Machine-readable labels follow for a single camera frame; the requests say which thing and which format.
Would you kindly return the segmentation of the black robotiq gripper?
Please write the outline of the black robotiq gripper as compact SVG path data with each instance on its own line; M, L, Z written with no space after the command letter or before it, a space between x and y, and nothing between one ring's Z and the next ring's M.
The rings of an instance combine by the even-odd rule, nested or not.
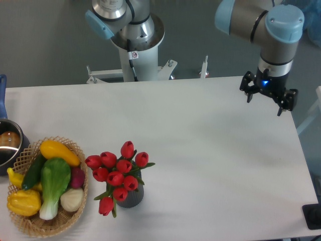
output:
M272 77L267 70L265 73L257 70L256 76L247 71L242 78L239 89L247 96L247 103L252 100L254 94L260 92L274 100L278 104L277 116L284 111L293 111L297 103L298 90L286 89L288 74Z

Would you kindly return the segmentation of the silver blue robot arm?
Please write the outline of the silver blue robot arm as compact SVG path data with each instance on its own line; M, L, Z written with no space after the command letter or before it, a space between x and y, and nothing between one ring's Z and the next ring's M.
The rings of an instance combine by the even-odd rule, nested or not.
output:
M158 47L165 29L150 12L149 1L93 1L85 19L99 37L118 48L126 82L169 79L175 63L158 66ZM285 87L298 42L304 15L280 1L222 1L215 14L218 30L260 46L256 73L247 72L240 90L248 100L256 93L273 99L279 111L291 111L298 91Z

